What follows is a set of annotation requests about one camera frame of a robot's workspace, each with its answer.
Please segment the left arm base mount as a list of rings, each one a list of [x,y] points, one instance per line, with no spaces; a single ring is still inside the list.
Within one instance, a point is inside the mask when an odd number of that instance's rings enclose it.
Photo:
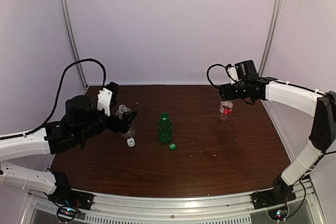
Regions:
[[[72,189],[64,173],[51,172],[51,174],[54,176],[56,189],[46,196],[57,207],[56,217],[59,221],[69,223],[82,214],[81,210],[91,209],[92,193]]]

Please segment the green bottle cap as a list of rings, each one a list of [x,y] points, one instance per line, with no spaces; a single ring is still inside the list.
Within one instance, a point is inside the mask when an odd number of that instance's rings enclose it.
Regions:
[[[169,150],[174,151],[177,149],[177,145],[175,143],[170,143],[169,144]]]

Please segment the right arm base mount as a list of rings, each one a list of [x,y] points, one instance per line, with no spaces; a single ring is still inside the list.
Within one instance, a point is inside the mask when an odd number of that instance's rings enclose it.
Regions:
[[[288,203],[297,198],[293,185],[287,185],[281,175],[275,178],[273,188],[255,191],[250,196],[255,210],[267,208],[268,217],[277,222],[289,217]]]

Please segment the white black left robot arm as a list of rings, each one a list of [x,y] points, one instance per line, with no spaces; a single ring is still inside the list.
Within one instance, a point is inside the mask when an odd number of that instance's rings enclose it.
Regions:
[[[1,184],[33,189],[55,195],[64,205],[71,205],[76,197],[64,173],[41,172],[10,163],[32,155],[49,155],[66,152],[77,146],[84,148],[86,141],[109,129],[126,133],[135,111],[126,111],[120,118],[109,112],[113,102],[95,109],[92,100],[78,95],[66,101],[66,114],[56,122],[45,123],[37,131],[18,133],[16,137],[1,137]]]

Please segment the green plastic bottle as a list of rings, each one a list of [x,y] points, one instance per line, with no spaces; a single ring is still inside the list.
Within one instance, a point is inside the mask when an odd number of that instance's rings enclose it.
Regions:
[[[173,138],[173,124],[167,113],[162,113],[157,125],[159,141],[170,144]]]

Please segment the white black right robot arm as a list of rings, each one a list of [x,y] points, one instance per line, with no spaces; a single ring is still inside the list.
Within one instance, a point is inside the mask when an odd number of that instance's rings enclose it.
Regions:
[[[261,77],[252,60],[228,64],[224,68],[230,83],[218,86],[222,101],[242,100],[249,105],[258,100],[269,101],[294,108],[313,118],[308,143],[275,179],[274,188],[269,192],[271,202],[279,204],[289,196],[290,188],[327,154],[335,141],[335,92],[325,93],[273,77]]]

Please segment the clear plastic bottle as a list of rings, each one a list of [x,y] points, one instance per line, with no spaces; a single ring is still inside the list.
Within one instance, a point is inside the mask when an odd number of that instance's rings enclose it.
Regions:
[[[122,133],[122,136],[126,139],[135,137],[136,129],[135,129],[135,123],[133,121],[137,115],[137,111],[132,111],[124,104],[121,104],[119,105],[119,108],[116,111],[116,115],[121,120],[122,129],[127,130],[127,132]]]

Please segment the white flip bottle cap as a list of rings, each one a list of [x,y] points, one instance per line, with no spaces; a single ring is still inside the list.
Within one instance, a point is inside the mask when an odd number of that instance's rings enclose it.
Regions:
[[[127,145],[128,147],[134,147],[135,146],[135,140],[134,138],[130,137],[127,139]]]

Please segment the clear bottle red cap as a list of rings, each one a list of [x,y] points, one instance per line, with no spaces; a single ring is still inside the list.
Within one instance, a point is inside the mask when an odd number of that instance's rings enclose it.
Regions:
[[[230,114],[233,110],[233,102],[231,100],[221,101],[219,106],[218,120],[221,122],[227,122]]]

